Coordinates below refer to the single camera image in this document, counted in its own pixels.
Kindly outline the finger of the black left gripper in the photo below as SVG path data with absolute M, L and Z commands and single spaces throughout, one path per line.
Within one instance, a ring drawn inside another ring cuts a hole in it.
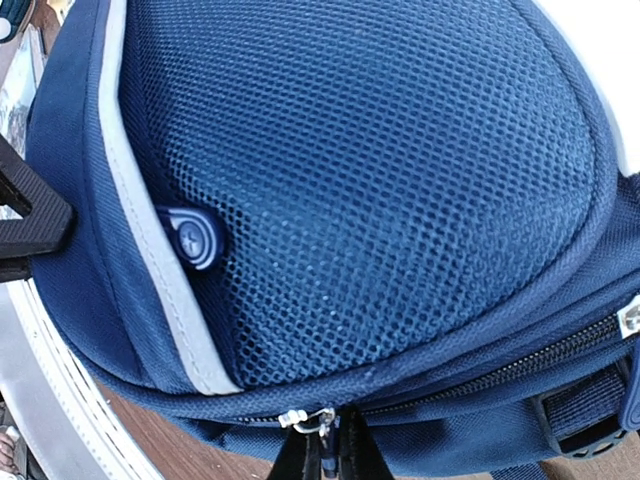
M 74 209 L 6 139 L 1 140 L 1 204 L 19 215 L 1 222 L 1 281 L 27 280 L 32 258 L 64 248 Z

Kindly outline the dark Wuthering Heights book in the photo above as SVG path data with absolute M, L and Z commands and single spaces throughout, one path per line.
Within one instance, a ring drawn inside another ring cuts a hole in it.
M 41 30 L 29 24 L 1 85 L 1 135 L 24 157 L 27 118 L 47 57 Z

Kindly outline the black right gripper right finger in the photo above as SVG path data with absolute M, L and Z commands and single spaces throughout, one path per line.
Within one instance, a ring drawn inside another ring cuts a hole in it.
M 355 407 L 340 412 L 339 476 L 346 480 L 393 480 L 364 416 Z

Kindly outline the navy blue backpack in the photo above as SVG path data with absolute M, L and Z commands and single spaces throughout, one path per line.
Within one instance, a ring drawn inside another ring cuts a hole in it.
M 639 429 L 635 1 L 78 1 L 26 159 L 52 323 L 199 440 L 340 478 L 355 407 L 394 477 L 539 479 Z

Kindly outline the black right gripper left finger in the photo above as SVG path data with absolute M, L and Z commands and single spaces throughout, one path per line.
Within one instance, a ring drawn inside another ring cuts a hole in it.
M 269 473 L 269 480 L 319 480 L 320 438 L 317 433 L 288 433 Z

